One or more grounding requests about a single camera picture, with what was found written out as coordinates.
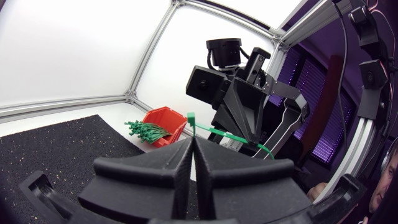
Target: white surface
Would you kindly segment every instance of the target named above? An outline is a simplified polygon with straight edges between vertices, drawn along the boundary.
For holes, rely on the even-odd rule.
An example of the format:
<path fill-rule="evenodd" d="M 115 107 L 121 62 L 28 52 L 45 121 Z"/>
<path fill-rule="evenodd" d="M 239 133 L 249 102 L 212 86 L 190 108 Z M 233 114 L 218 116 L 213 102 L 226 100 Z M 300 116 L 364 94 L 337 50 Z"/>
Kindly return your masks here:
<path fill-rule="evenodd" d="M 231 21 L 199 9 L 184 6 L 178 9 L 160 38 L 137 87 L 137 96 L 153 108 L 168 106 L 180 114 L 195 112 L 196 121 L 210 126 L 215 110 L 211 105 L 185 94 L 185 87 L 195 65 L 207 67 L 206 40 L 242 39 L 242 48 L 250 54 L 253 47 L 272 53 L 265 39 Z M 207 137 L 209 132 L 197 129 Z"/>
<path fill-rule="evenodd" d="M 170 0 L 10 0 L 0 106 L 123 94 Z"/>
<path fill-rule="evenodd" d="M 253 17 L 274 29 L 282 28 L 307 0 L 214 0 Z"/>
<path fill-rule="evenodd" d="M 33 118 L 21 119 L 0 124 L 0 137 L 9 134 L 15 134 L 22 131 L 27 131 L 51 124 L 57 124 L 74 119 L 84 118 L 98 114 L 105 122 L 107 122 L 113 129 L 120 133 L 123 137 L 136 145 L 144 152 L 151 152 L 156 150 L 156 147 L 147 142 L 141 143 L 141 140 L 136 135 L 130 136 L 126 121 L 142 121 L 145 113 L 137 107 L 128 103 L 118 103 L 107 106 L 96 106 L 92 108 L 85 108 L 81 110 L 67 111 L 55 114 L 48 114 L 44 116 L 37 116 Z M 191 179 L 196 181 L 195 163 L 192 159 Z"/>

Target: window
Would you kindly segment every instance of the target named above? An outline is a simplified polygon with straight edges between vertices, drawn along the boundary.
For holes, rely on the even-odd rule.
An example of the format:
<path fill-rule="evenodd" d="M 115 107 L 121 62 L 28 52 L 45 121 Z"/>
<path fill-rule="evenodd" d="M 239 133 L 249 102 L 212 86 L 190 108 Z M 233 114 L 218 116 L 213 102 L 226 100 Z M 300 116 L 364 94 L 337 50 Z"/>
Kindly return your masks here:
<path fill-rule="evenodd" d="M 310 115 L 301 128 L 294 133 L 294 136 L 298 139 L 301 139 L 311 120 L 313 110 L 318 103 L 325 82 L 326 72 L 327 69 L 300 46 L 292 47 L 288 51 L 278 81 L 299 88 L 310 105 Z M 269 98 L 269 101 L 277 106 L 281 106 L 282 100 L 283 98 L 279 96 L 270 96 Z M 356 105 L 344 89 L 341 90 L 341 103 L 343 105 L 345 123 L 348 126 L 353 119 Z M 330 119 L 322 137 L 312 152 L 312 156 L 326 165 L 329 164 L 339 148 L 342 138 L 343 127 L 341 125 L 338 101 L 336 100 Z"/>

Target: red bin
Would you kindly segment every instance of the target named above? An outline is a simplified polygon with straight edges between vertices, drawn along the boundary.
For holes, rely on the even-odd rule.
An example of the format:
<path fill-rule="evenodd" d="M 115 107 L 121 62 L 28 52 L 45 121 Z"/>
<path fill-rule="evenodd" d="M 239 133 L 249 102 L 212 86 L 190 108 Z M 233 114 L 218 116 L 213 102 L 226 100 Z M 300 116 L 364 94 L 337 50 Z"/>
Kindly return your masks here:
<path fill-rule="evenodd" d="M 142 122 L 157 124 L 172 133 L 171 136 L 164 136 L 152 144 L 156 147 L 163 147 L 178 140 L 187 124 L 187 118 L 165 106 L 148 111 Z"/>

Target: black 3d printed part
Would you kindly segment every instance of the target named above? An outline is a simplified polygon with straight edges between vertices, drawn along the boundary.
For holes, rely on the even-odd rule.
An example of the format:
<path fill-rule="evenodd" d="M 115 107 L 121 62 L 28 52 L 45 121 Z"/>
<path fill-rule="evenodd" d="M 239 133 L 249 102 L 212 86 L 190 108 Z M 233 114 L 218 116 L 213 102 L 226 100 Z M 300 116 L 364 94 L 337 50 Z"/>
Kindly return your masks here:
<path fill-rule="evenodd" d="M 191 143 L 188 138 L 136 157 L 96 159 L 96 177 L 79 195 L 79 202 L 93 212 L 121 222 L 184 219 Z"/>
<path fill-rule="evenodd" d="M 200 221 L 184 219 L 195 155 Z M 365 188 L 346 174 L 312 205 L 290 178 L 293 162 L 255 159 L 200 138 L 135 157 L 95 160 L 97 176 L 79 195 L 61 197 L 37 171 L 20 188 L 50 223 L 338 223 Z"/>
<path fill-rule="evenodd" d="M 220 68 L 241 63 L 239 48 L 242 43 L 240 38 L 207 40 L 206 46 L 213 56 L 213 64 Z"/>
<path fill-rule="evenodd" d="M 290 178 L 291 160 L 254 159 L 200 138 L 194 152 L 201 219 L 267 223 L 311 206 Z"/>

